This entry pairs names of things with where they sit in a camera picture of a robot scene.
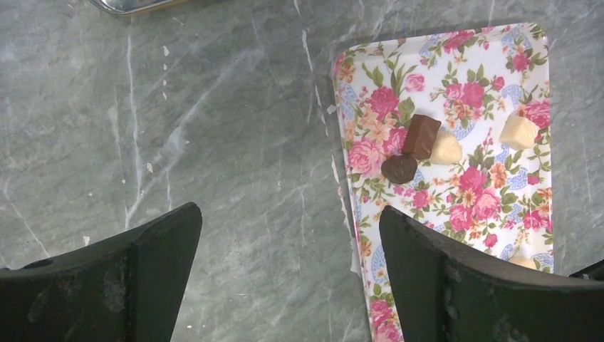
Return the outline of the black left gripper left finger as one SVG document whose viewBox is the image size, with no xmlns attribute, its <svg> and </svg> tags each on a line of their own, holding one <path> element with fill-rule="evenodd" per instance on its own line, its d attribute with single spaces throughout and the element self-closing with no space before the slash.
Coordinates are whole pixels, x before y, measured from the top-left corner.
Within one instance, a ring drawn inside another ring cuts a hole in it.
<svg viewBox="0 0 604 342">
<path fill-rule="evenodd" d="M 3 341 L 169 341 L 202 231 L 186 203 L 86 247 L 1 270 Z"/>
</svg>

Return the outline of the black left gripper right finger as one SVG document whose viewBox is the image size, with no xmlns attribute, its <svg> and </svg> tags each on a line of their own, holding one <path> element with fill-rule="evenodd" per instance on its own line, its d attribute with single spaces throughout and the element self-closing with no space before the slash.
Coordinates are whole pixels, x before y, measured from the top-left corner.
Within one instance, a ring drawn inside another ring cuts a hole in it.
<svg viewBox="0 0 604 342">
<path fill-rule="evenodd" d="M 380 238 L 406 341 L 601 341 L 603 263 L 570 276 L 490 256 L 386 207 Z"/>
</svg>

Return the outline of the floral rectangular tray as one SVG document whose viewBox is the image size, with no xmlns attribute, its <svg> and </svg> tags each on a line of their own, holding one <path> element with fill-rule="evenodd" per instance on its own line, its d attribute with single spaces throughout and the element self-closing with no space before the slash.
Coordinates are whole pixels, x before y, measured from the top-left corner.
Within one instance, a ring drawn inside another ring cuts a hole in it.
<svg viewBox="0 0 604 342">
<path fill-rule="evenodd" d="M 364 43 L 338 57 L 333 87 L 374 341 L 403 339 L 379 233 L 388 205 L 494 257 L 553 271 L 548 57 L 535 23 Z M 396 185 L 381 164 L 400 154 L 415 114 L 439 120 L 463 157 L 422 160 Z M 499 141 L 510 115 L 539 127 L 532 148 Z"/>
</svg>

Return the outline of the silver tin lid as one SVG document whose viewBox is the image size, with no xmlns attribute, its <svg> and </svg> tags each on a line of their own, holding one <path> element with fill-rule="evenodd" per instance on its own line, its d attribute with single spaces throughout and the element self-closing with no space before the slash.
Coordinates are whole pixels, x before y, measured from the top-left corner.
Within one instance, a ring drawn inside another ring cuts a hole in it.
<svg viewBox="0 0 604 342">
<path fill-rule="evenodd" d="M 89 2 L 106 13 L 128 16 L 163 9 L 187 0 L 89 0 Z"/>
</svg>

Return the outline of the white heart chocolate bottom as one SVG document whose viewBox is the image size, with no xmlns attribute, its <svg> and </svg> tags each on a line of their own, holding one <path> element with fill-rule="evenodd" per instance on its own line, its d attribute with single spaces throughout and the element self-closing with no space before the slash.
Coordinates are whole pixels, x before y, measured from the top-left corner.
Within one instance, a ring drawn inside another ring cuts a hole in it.
<svg viewBox="0 0 604 342">
<path fill-rule="evenodd" d="M 536 262 L 533 259 L 525 258 L 523 256 L 513 256 L 508 260 L 509 263 L 526 267 L 528 269 L 538 270 Z"/>
</svg>

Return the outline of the dark heart chocolate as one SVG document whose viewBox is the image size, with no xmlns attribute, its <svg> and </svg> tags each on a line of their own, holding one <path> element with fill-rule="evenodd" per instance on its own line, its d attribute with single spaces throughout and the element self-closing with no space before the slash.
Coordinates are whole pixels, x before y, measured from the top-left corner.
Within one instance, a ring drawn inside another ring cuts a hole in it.
<svg viewBox="0 0 604 342">
<path fill-rule="evenodd" d="M 403 185 L 415 178 L 418 163 L 408 155 L 393 155 L 381 164 L 382 175 L 391 183 Z"/>
</svg>

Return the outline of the white round chocolate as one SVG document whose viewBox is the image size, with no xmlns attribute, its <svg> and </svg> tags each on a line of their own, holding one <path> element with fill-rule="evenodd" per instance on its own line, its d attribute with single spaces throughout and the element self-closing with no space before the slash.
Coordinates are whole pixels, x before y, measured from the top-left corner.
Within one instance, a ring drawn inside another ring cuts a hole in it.
<svg viewBox="0 0 604 342">
<path fill-rule="evenodd" d="M 452 133 L 440 130 L 428 161 L 436 165 L 451 165 L 459 162 L 462 157 L 462 146 L 456 137 Z"/>
</svg>

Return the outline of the dark rectangular chocolate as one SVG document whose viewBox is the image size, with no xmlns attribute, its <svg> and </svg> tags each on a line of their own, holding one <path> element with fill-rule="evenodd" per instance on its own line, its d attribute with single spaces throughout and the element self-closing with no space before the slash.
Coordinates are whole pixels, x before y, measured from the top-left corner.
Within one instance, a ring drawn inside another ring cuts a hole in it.
<svg viewBox="0 0 604 342">
<path fill-rule="evenodd" d="M 402 154 L 417 160 L 429 159 L 441 124 L 430 116 L 413 115 L 402 146 Z"/>
</svg>

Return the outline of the white cube chocolate right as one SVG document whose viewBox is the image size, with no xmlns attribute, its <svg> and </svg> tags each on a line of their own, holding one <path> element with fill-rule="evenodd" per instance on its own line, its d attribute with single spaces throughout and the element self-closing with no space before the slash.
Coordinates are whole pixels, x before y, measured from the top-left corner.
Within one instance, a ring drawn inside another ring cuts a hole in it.
<svg viewBox="0 0 604 342">
<path fill-rule="evenodd" d="M 532 148 L 537 138 L 539 127 L 528 118 L 510 115 L 499 136 L 499 141 L 514 150 Z"/>
</svg>

